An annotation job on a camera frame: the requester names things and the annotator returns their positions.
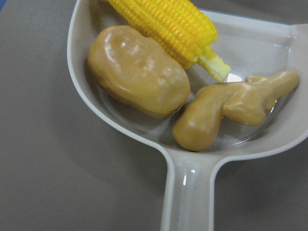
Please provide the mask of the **tan toy ginger root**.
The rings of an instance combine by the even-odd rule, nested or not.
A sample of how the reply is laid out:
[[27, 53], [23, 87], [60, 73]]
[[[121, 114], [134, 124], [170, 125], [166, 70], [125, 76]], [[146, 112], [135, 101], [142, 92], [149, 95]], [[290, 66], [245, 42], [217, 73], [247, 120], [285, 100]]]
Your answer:
[[202, 151], [214, 142], [223, 118], [258, 126], [276, 101], [298, 84], [297, 72], [283, 71], [273, 76], [248, 76], [241, 82], [203, 87], [184, 106], [173, 127], [173, 137], [186, 150]]

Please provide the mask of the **yellow toy corn cob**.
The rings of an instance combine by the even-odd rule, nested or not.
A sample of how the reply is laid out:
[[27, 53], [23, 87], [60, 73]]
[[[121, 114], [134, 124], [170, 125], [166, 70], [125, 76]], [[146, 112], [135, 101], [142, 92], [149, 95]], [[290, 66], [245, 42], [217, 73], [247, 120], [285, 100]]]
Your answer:
[[202, 66], [217, 82], [231, 68], [212, 50], [218, 33], [189, 0], [111, 0], [111, 6], [145, 37], [153, 38], [184, 69]]

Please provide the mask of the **beige plastic dustpan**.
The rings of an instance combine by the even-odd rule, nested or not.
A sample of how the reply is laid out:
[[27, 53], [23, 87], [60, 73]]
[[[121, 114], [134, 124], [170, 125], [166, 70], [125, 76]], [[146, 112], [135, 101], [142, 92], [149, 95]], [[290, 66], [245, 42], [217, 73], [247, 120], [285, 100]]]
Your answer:
[[213, 49], [232, 68], [227, 81], [250, 75], [295, 70], [299, 86], [282, 97], [266, 121], [252, 128], [224, 119], [214, 144], [202, 152], [181, 149], [172, 137], [179, 113], [155, 119], [104, 93], [92, 78], [87, 56], [101, 30], [125, 20], [108, 4], [76, 2], [67, 40], [72, 81], [85, 104], [125, 135], [157, 149], [167, 162], [162, 212], [163, 231], [211, 231], [214, 228], [214, 184], [227, 162], [282, 153], [308, 136], [308, 27], [284, 25], [205, 11], [218, 30]]

